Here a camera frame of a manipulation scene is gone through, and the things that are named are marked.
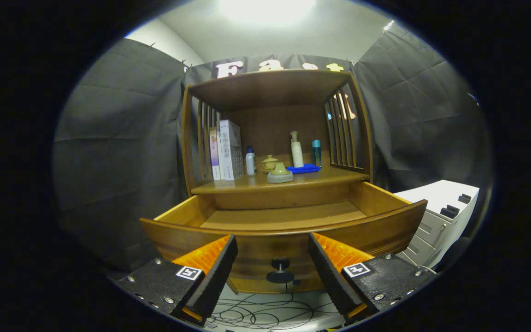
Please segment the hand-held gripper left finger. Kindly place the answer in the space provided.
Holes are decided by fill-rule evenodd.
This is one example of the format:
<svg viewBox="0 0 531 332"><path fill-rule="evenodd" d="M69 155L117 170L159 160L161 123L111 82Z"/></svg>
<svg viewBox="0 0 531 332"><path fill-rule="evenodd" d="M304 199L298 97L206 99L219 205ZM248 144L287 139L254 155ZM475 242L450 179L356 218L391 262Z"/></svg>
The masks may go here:
<svg viewBox="0 0 531 332"><path fill-rule="evenodd" d="M117 286L175 319L202 326L211 317L238 254L223 236L177 259L155 258L118 279Z"/></svg>

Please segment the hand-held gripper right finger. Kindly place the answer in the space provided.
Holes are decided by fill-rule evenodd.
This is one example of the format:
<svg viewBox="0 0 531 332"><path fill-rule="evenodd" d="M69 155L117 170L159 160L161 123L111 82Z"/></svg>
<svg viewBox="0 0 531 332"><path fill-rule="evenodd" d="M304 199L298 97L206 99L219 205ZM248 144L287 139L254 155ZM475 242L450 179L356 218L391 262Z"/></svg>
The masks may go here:
<svg viewBox="0 0 531 332"><path fill-rule="evenodd" d="M386 311L436 278L436 271L393 254L373 256L312 232L308 253L323 288L346 323Z"/></svg>

